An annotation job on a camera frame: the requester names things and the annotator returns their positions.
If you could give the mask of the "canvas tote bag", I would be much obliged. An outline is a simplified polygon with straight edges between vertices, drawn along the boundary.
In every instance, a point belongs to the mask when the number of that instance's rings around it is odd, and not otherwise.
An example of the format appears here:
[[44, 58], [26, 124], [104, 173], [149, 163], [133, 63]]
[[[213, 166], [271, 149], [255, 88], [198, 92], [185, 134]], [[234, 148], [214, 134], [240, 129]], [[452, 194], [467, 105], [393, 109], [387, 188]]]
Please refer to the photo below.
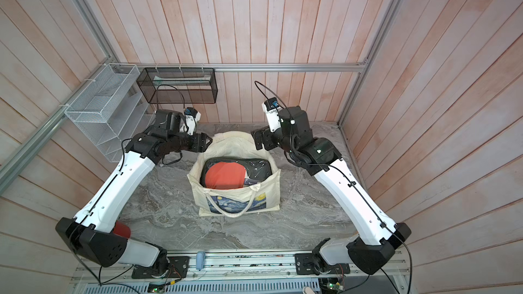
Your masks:
[[216, 134], [187, 178], [200, 216], [234, 219], [280, 210], [281, 170], [248, 133]]

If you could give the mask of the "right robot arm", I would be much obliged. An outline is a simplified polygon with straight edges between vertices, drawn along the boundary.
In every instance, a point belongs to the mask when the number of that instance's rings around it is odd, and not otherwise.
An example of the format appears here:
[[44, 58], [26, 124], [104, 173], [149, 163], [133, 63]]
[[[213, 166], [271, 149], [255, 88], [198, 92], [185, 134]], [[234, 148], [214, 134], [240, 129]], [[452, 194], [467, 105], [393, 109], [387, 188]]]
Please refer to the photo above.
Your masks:
[[314, 253], [317, 266], [354, 264], [365, 274], [378, 272], [411, 235], [406, 223], [397, 223], [370, 198], [351, 173], [335, 145], [315, 137], [307, 113], [300, 107], [281, 108], [275, 99], [262, 104], [268, 126], [252, 131], [258, 150], [281, 148], [286, 159], [306, 170], [339, 203], [357, 235], [344, 240], [326, 239]]

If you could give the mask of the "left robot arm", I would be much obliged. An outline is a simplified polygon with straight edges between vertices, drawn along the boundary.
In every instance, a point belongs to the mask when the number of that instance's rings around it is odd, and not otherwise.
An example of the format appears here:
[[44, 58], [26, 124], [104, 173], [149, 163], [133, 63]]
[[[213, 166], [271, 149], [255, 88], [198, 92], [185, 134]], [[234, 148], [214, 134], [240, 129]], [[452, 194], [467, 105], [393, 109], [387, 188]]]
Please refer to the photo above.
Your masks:
[[158, 110], [142, 132], [122, 141], [123, 155], [112, 174], [91, 200], [71, 219], [63, 217], [55, 229], [77, 260], [88, 259], [104, 268], [130, 264], [145, 268], [154, 278], [170, 270], [166, 249], [114, 231], [121, 212], [138, 185], [166, 155], [205, 152], [212, 140], [196, 131], [201, 114]]

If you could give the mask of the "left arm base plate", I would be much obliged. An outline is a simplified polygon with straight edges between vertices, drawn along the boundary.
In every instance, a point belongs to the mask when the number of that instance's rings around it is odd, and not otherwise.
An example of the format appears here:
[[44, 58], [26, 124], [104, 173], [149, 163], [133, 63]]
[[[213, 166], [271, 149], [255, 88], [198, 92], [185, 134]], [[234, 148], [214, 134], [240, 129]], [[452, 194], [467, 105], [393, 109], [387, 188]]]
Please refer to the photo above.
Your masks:
[[186, 278], [189, 260], [189, 256], [160, 257], [151, 267], [136, 266], [132, 272], [132, 279]]

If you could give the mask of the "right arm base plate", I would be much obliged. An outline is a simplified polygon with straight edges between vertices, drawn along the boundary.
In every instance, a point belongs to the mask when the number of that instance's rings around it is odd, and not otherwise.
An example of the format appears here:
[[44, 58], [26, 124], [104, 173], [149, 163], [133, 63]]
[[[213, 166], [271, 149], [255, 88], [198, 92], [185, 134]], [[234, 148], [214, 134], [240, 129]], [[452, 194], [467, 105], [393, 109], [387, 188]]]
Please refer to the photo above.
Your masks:
[[298, 275], [346, 275], [350, 274], [349, 264], [328, 265], [322, 258], [314, 253], [297, 253], [294, 255], [296, 273]]

